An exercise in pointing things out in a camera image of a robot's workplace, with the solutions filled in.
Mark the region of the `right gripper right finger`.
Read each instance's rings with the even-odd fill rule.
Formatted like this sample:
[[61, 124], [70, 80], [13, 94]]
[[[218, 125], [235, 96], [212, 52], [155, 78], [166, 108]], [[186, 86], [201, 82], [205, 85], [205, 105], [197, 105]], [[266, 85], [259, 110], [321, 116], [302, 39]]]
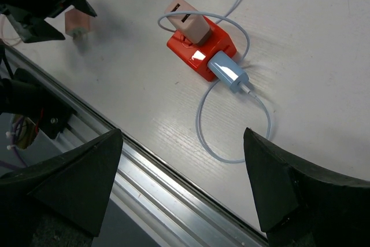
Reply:
[[245, 163], [269, 246], [369, 246], [369, 182], [302, 159], [247, 128]]

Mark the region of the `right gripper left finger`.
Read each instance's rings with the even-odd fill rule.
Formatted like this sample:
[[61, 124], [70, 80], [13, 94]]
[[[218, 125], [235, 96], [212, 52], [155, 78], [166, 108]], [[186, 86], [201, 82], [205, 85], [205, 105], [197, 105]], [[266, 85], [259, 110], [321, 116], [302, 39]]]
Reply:
[[1, 246], [91, 246], [99, 236], [121, 157], [111, 130], [1, 176]]

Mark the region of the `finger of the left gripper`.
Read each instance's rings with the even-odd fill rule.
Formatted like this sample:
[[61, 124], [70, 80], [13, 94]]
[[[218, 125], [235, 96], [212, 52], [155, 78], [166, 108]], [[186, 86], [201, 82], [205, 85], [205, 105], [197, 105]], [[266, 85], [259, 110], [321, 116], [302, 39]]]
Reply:
[[9, 13], [8, 20], [24, 43], [65, 40], [65, 36], [46, 22], [45, 19], [31, 17], [31, 20], [25, 23], [20, 19], [16, 19], [14, 15]]
[[71, 0], [71, 5], [75, 9], [77, 9], [77, 10], [79, 10], [79, 11], [81, 11], [81, 12], [83, 12], [83, 13], [89, 15], [89, 16], [97, 17], [96, 11], [88, 3], [87, 0]]

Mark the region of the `red cube socket adapter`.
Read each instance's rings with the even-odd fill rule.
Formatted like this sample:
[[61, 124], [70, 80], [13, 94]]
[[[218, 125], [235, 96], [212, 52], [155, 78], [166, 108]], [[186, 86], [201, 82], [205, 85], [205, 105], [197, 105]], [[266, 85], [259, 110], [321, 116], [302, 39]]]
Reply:
[[232, 58], [237, 50], [230, 36], [218, 25], [205, 17], [212, 31], [208, 40], [201, 46], [191, 43], [183, 34], [176, 31], [167, 41], [172, 50], [185, 64], [208, 82], [216, 79], [216, 75], [208, 68], [209, 60], [219, 51]]

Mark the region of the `light blue plug charger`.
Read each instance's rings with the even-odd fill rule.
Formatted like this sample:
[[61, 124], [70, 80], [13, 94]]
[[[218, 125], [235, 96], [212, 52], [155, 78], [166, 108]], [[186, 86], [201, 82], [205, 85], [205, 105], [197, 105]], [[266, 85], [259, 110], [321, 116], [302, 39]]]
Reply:
[[217, 52], [209, 60], [208, 68], [233, 93], [243, 91], [248, 94], [251, 92], [251, 89], [247, 86], [249, 84], [247, 73], [225, 52]]

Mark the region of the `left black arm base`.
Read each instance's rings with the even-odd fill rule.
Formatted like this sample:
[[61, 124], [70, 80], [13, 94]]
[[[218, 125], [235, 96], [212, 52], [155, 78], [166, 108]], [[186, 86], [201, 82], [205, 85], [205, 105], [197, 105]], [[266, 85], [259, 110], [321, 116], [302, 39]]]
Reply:
[[1, 112], [30, 118], [50, 139], [55, 139], [75, 110], [25, 69], [13, 79], [1, 79]]

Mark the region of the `pink plug charger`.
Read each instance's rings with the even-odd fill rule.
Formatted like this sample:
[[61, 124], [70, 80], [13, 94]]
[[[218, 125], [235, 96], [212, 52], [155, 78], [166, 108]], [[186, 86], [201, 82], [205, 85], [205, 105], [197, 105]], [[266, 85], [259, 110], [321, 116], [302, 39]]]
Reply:
[[73, 39], [90, 32], [90, 16], [73, 8], [65, 13], [65, 34]]
[[[173, 0], [165, 13], [183, 11], [197, 12], [196, 8], [185, 0]], [[201, 14], [176, 14], [168, 16], [167, 19], [176, 30], [198, 46], [203, 45], [212, 33], [209, 23]]]

